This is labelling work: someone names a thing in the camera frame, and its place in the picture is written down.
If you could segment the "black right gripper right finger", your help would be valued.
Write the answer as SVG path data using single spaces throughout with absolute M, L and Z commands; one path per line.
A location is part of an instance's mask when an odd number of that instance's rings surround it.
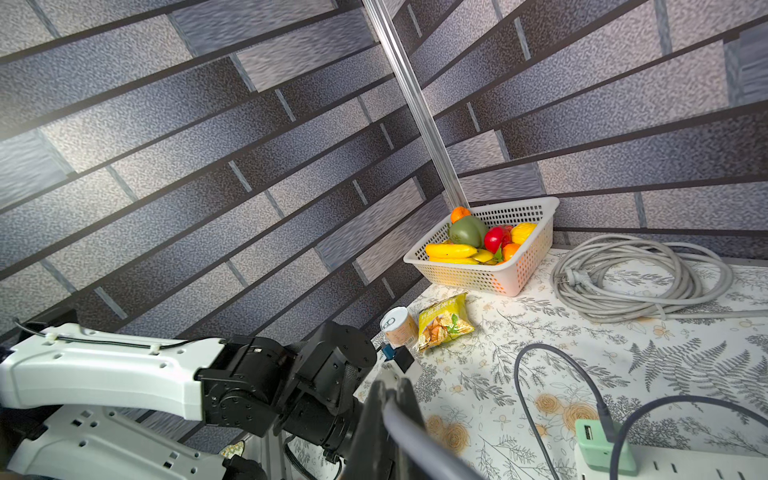
M 413 383 L 403 377 L 389 403 L 389 440 L 394 445 L 394 479 L 440 479 L 442 447 L 426 431 Z

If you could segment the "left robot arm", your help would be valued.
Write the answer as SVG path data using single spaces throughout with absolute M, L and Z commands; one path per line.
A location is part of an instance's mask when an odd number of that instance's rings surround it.
M 357 329 L 327 323 L 307 341 L 174 341 L 105 333 L 62 319 L 26 325 L 1 352 L 1 466 L 52 479 L 262 479 L 266 467 L 182 445 L 125 416 L 166 412 L 258 437 L 319 446 L 344 479 L 421 479 L 383 423 L 386 401 L 421 418 L 408 381 L 356 390 L 376 351 Z

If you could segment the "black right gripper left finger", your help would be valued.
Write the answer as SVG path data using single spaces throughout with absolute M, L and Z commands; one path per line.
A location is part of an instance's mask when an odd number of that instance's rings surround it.
M 341 479 L 386 479 L 388 474 L 387 438 L 383 424 L 386 386 L 374 381 L 363 406 L 360 421 L 353 436 L 351 452 Z

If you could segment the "green charger plug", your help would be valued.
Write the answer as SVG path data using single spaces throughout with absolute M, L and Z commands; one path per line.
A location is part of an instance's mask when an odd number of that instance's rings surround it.
M 575 423 L 577 447 L 583 465 L 590 472 L 608 473 L 614 443 L 608 440 L 599 420 L 578 419 Z M 618 473 L 635 477 L 639 469 L 630 446 L 625 443 L 619 457 Z

